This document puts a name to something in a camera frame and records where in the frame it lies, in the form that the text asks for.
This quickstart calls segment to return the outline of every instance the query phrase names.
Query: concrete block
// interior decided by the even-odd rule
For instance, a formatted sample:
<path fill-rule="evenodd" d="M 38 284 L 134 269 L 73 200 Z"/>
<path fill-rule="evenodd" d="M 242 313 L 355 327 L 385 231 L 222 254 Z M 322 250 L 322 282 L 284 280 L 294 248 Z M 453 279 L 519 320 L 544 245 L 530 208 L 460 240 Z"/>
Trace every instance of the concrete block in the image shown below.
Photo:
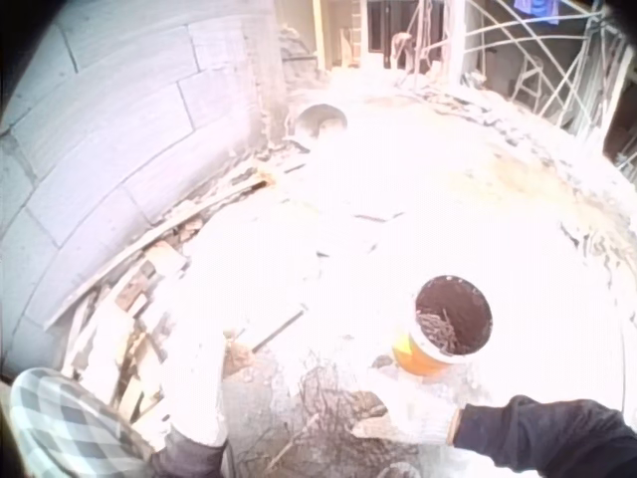
<path fill-rule="evenodd" d="M 24 308 L 57 253 L 53 241 L 23 209 L 2 241 L 2 334 L 12 335 Z"/>
<path fill-rule="evenodd" d="M 176 85 L 149 95 L 71 151 L 33 193 L 29 208 L 62 245 L 110 191 L 190 132 Z"/>
<path fill-rule="evenodd" d="M 11 134 L 0 137 L 2 162 L 2 226 L 4 232 L 13 217 L 29 198 L 33 185 L 24 170 L 24 156 Z"/>
<path fill-rule="evenodd" d="M 147 225 L 125 191 L 112 192 L 60 249 L 34 292 L 27 315 L 37 324 L 46 322 L 66 296 Z"/>
<path fill-rule="evenodd" d="M 59 368 L 64 358 L 65 347 L 64 336 L 47 334 L 38 324 L 25 317 L 20 321 L 13 344 L 7 351 L 2 373 L 16 376 L 21 371 L 36 366 Z"/>
<path fill-rule="evenodd" d="M 238 74 L 232 67 L 207 70 L 179 82 L 179 88 L 195 128 L 231 115 L 235 121 L 247 121 L 255 95 L 248 89 L 244 70 Z"/>
<path fill-rule="evenodd" d="M 15 124 L 75 73 L 62 32 L 57 25 L 51 25 L 9 100 L 0 130 Z"/>
<path fill-rule="evenodd" d="M 242 19 L 214 18 L 188 26 L 201 70 L 247 60 Z"/>
<path fill-rule="evenodd" d="M 130 105 L 196 72 L 185 27 L 148 35 L 64 82 L 13 133 L 35 172 L 44 177 L 88 135 L 119 127 Z M 146 120 L 156 119 L 149 112 L 136 126 Z"/>
<path fill-rule="evenodd" d="M 145 216 L 152 222 L 197 185 L 218 173 L 228 150 L 250 134 L 248 124 L 220 119 L 198 129 L 163 152 L 125 183 Z"/>
<path fill-rule="evenodd" d="M 214 17 L 272 10 L 272 0 L 69 2 L 58 22 L 67 34 L 78 66 L 84 69 L 149 34 Z"/>

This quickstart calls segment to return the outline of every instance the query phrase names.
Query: white glove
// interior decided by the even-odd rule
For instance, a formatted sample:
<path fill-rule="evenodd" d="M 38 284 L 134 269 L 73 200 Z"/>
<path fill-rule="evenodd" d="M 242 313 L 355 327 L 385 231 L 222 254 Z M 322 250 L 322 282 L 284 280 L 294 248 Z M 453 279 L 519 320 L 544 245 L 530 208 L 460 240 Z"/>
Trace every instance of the white glove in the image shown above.
<path fill-rule="evenodd" d="M 351 433 L 409 444 L 452 444 L 458 406 L 419 389 L 406 375 L 401 378 L 401 372 L 395 366 L 367 372 L 361 389 L 378 396 L 388 413 L 357 422 Z"/>

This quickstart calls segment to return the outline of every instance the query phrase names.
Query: plaid fabric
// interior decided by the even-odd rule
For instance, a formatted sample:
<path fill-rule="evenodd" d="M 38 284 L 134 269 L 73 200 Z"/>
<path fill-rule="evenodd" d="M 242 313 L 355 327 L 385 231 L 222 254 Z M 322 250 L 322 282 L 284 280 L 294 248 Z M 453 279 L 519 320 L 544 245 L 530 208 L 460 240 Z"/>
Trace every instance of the plaid fabric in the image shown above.
<path fill-rule="evenodd" d="M 10 416 L 27 469 L 36 477 L 151 476 L 130 426 L 78 383 L 33 368 L 13 383 Z"/>

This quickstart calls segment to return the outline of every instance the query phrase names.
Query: stick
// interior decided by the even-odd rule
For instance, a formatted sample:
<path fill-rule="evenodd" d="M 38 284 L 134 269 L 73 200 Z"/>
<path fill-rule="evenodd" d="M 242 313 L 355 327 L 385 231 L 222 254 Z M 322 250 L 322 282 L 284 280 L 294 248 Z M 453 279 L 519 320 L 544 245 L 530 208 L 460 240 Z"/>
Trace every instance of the stick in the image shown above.
<path fill-rule="evenodd" d="M 144 235 L 142 235 L 135 242 L 126 247 L 123 251 L 117 254 L 115 257 L 110 259 L 107 263 L 105 263 L 92 277 L 86 280 L 83 284 L 79 286 L 79 288 L 71 294 L 63 303 L 62 306 L 58 309 L 58 311 L 53 315 L 53 317 L 44 325 L 44 330 L 47 331 L 50 329 L 59 319 L 60 317 L 71 307 L 75 302 L 81 299 L 88 291 L 90 291 L 97 282 L 106 277 L 113 269 L 115 269 L 119 264 L 133 256 L 135 253 L 139 252 L 141 249 L 146 247 L 147 245 L 153 243 L 157 239 L 159 239 L 163 234 L 165 234 L 170 229 L 179 226 L 183 222 L 186 222 L 191 217 L 199 214 L 200 212 L 208 209 L 209 207 L 215 206 L 220 202 L 223 202 L 232 196 L 237 194 L 241 194 L 255 187 L 263 187 L 266 182 L 261 178 L 250 178 L 246 181 L 237 184 L 234 187 L 229 188 L 227 191 L 222 193 L 221 195 L 215 195 L 205 199 L 200 204 L 195 205 L 192 209 L 187 211 L 183 211 L 177 214 L 175 217 L 171 217 L 167 221 L 159 224 L 157 227 L 150 229 Z"/>
<path fill-rule="evenodd" d="M 418 75 L 420 74 L 420 59 L 422 58 L 422 38 L 424 34 L 425 0 L 418 0 L 418 37 L 414 52 L 414 91 L 418 89 Z"/>
<path fill-rule="evenodd" d="M 279 463 L 279 461 L 281 461 L 281 458 L 283 458 L 283 455 L 288 453 L 288 451 L 290 451 L 290 448 L 295 446 L 295 441 L 297 440 L 297 438 L 305 434 L 310 429 L 310 427 L 319 420 L 319 418 L 320 418 L 320 415 L 318 413 L 315 413 L 313 417 L 310 418 L 310 420 L 308 420 L 308 423 L 306 423 L 306 426 L 304 426 L 300 432 L 294 434 L 290 442 L 283 447 L 283 449 L 277 454 L 277 456 L 275 456 L 272 459 L 272 461 L 270 462 L 266 470 L 263 472 L 264 475 L 269 475 L 270 473 L 272 473 L 276 464 Z"/>

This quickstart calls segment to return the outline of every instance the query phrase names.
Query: wall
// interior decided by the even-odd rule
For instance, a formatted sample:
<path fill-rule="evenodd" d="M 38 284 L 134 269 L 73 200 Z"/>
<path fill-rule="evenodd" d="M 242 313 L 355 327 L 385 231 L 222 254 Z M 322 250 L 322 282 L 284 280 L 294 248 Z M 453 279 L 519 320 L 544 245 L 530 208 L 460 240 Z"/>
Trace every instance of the wall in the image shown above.
<path fill-rule="evenodd" d="M 506 2 L 509 6 L 513 8 L 514 1 L 508 0 Z M 467 9 L 475 10 L 475 8 L 471 5 L 467 5 Z M 499 23 L 506 23 L 514 20 L 512 15 L 507 12 L 502 6 L 498 5 L 495 2 L 487 3 L 488 12 L 496 17 Z M 526 15 L 518 10 L 516 10 L 518 14 L 520 14 L 523 18 L 530 18 L 529 15 Z M 576 12 L 572 10 L 570 7 L 560 4 L 559 6 L 559 14 L 560 15 L 573 15 Z M 491 21 L 486 21 L 485 26 L 493 25 Z M 553 26 L 549 25 L 545 22 L 541 23 L 532 23 L 530 24 L 533 31 L 537 35 L 578 35 L 581 36 L 583 34 L 585 28 L 585 20 L 568 20 L 568 21 L 560 21 L 559 25 Z M 516 38 L 528 37 L 530 34 L 523 26 L 514 26 L 510 27 L 509 31 Z M 500 30 L 494 30 L 487 32 L 486 34 L 486 43 L 491 44 L 494 42 L 500 42 L 504 40 L 509 40 L 508 37 L 502 33 Z M 568 67 L 575 59 L 576 55 L 579 53 L 581 48 L 580 40 L 555 40 L 555 39 L 547 39 L 544 40 L 544 44 L 550 49 L 551 53 L 555 56 L 561 67 L 567 71 Z M 543 61 L 543 70 L 546 73 L 547 77 L 550 79 L 550 82 L 554 87 L 557 87 L 559 82 L 562 79 L 562 75 L 559 73 L 557 68 L 552 64 L 548 56 L 541 50 L 539 45 L 534 41 L 525 41 L 522 43 L 522 46 L 531 54 L 539 57 Z M 487 52 L 491 52 L 489 54 L 488 65 L 487 65 L 487 78 L 489 88 L 500 93 L 501 95 L 508 98 L 514 91 L 514 87 L 516 85 L 516 80 L 518 79 L 518 75 L 523 66 L 523 54 L 518 47 L 514 44 L 509 45 L 501 45 L 496 47 L 490 47 Z M 550 96 L 550 91 L 548 86 L 544 86 L 543 92 Z M 563 88 L 560 92 L 560 95 L 563 99 L 566 98 L 568 91 L 566 88 Z M 525 101 L 525 94 L 520 94 L 520 100 Z"/>
<path fill-rule="evenodd" d="M 317 50 L 312 0 L 277 0 L 277 20 L 294 28 L 310 52 Z"/>
<path fill-rule="evenodd" d="M 281 135 L 273 0 L 70 1 L 3 117 L 2 372 L 59 364 L 42 325 L 228 151 Z"/>

